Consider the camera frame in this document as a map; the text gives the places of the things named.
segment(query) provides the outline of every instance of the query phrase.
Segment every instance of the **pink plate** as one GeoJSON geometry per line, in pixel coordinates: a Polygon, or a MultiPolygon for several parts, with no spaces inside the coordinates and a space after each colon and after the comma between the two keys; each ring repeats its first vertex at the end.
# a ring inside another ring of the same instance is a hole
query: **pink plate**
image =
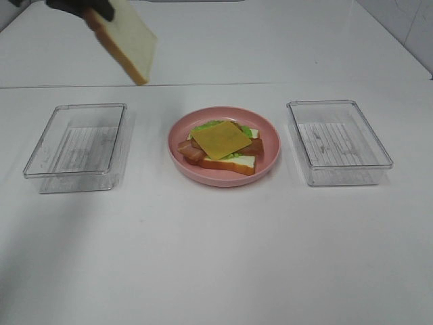
{"type": "Polygon", "coordinates": [[[168,149],[177,168],[189,178],[211,186],[231,187],[252,183],[263,177],[277,161],[281,142],[277,130],[260,115],[243,108],[217,106],[189,113],[177,121],[168,134],[168,149]],[[193,166],[177,151],[177,144],[185,140],[193,127],[209,120],[234,120],[241,125],[258,129],[263,141],[264,154],[257,159],[256,173],[247,176],[234,171],[220,171],[193,166]]]}

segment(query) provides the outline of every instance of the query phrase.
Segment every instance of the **sandwich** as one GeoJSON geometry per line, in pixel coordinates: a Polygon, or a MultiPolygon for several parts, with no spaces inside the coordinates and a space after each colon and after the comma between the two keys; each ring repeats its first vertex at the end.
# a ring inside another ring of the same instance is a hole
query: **sandwich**
{"type": "Polygon", "coordinates": [[[255,174],[257,158],[263,155],[259,130],[234,121],[208,121],[195,127],[177,149],[191,165],[244,175],[255,174]]]}
{"type": "Polygon", "coordinates": [[[112,21],[107,21],[91,7],[84,10],[83,19],[136,85],[148,83],[156,36],[144,24],[129,0],[109,2],[114,8],[112,21]]]}

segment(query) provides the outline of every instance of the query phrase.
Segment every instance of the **plastic box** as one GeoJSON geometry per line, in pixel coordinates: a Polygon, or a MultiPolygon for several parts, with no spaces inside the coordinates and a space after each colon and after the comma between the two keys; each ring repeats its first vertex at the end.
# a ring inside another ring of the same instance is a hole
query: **plastic box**
{"type": "Polygon", "coordinates": [[[393,162],[350,100],[290,102],[290,135],[310,186],[378,184],[393,162]]]}
{"type": "Polygon", "coordinates": [[[125,104],[55,108],[26,167],[39,193],[110,190],[126,163],[125,104]]]}

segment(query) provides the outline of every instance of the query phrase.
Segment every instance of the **bacon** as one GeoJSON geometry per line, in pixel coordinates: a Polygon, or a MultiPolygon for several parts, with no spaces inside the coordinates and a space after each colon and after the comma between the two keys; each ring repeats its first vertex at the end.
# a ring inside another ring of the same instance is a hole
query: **bacon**
{"type": "MultiPolygon", "coordinates": [[[[200,145],[196,140],[191,139],[191,146],[195,149],[200,149],[200,145]]],[[[252,143],[245,148],[239,149],[236,153],[244,154],[246,156],[260,156],[263,154],[263,142],[262,139],[251,139],[252,143]]]]}
{"type": "Polygon", "coordinates": [[[177,151],[192,161],[199,161],[206,157],[206,153],[202,149],[194,148],[191,140],[182,141],[177,145],[177,151]]]}
{"type": "Polygon", "coordinates": [[[192,159],[189,159],[188,157],[185,157],[185,156],[184,156],[184,158],[187,161],[187,163],[189,163],[190,165],[194,165],[194,166],[198,166],[200,164],[200,161],[201,161],[201,160],[192,160],[192,159]]]}

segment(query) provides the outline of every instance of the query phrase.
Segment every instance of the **container rim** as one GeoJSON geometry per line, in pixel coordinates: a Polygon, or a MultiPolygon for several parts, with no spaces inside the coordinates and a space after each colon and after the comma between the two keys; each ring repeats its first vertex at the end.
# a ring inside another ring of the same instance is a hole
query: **container rim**
{"type": "Polygon", "coordinates": [[[311,169],[317,170],[325,170],[325,169],[331,169],[331,168],[339,168],[339,169],[368,169],[375,167],[377,169],[391,169],[394,166],[394,162],[392,161],[390,155],[386,151],[384,145],[379,140],[379,137],[376,135],[375,131],[371,127],[370,123],[368,123],[368,120],[365,118],[365,115],[362,113],[361,109],[358,107],[358,104],[354,100],[301,100],[301,101],[293,101],[287,103],[287,108],[289,113],[291,114],[291,117],[293,118],[293,121],[295,122],[295,128],[296,128],[296,134],[298,136],[299,142],[302,144],[302,151],[308,157],[307,163],[309,164],[309,167],[311,169]],[[367,126],[369,132],[373,135],[374,140],[378,144],[380,150],[384,154],[386,160],[388,163],[386,164],[372,164],[372,165],[313,165],[311,163],[311,158],[308,154],[308,151],[306,150],[305,143],[302,140],[302,136],[300,134],[298,121],[296,120],[296,117],[293,113],[292,106],[301,106],[301,105],[339,105],[339,104],[350,104],[352,105],[355,110],[358,112],[359,116],[367,126]]]}
{"type": "Polygon", "coordinates": [[[114,149],[117,147],[118,145],[118,136],[120,134],[120,132],[122,131],[123,127],[123,120],[124,120],[124,115],[127,109],[127,105],[125,103],[102,103],[102,104],[70,104],[70,105],[60,105],[54,108],[53,113],[51,114],[47,125],[45,126],[41,137],[39,138],[35,148],[32,151],[32,154],[30,155],[30,158],[28,159],[26,166],[24,168],[24,170],[22,171],[24,178],[46,178],[46,177],[58,177],[58,176],[84,176],[84,175],[106,175],[110,172],[111,168],[112,168],[112,161],[113,161],[113,153],[114,153],[114,149]],[[45,139],[45,136],[47,135],[48,131],[49,131],[49,127],[51,126],[51,124],[54,121],[55,116],[57,115],[57,113],[60,110],[75,110],[75,109],[85,109],[85,108],[106,108],[106,107],[122,107],[122,112],[120,113],[120,118],[119,118],[119,122],[117,124],[117,132],[116,132],[116,137],[114,138],[114,143],[113,143],[113,148],[111,150],[110,153],[110,161],[108,163],[108,167],[104,170],[96,170],[96,171],[68,171],[68,172],[50,172],[50,173],[29,173],[28,170],[33,162],[33,160],[35,159],[35,156],[43,142],[43,140],[45,139]]]}

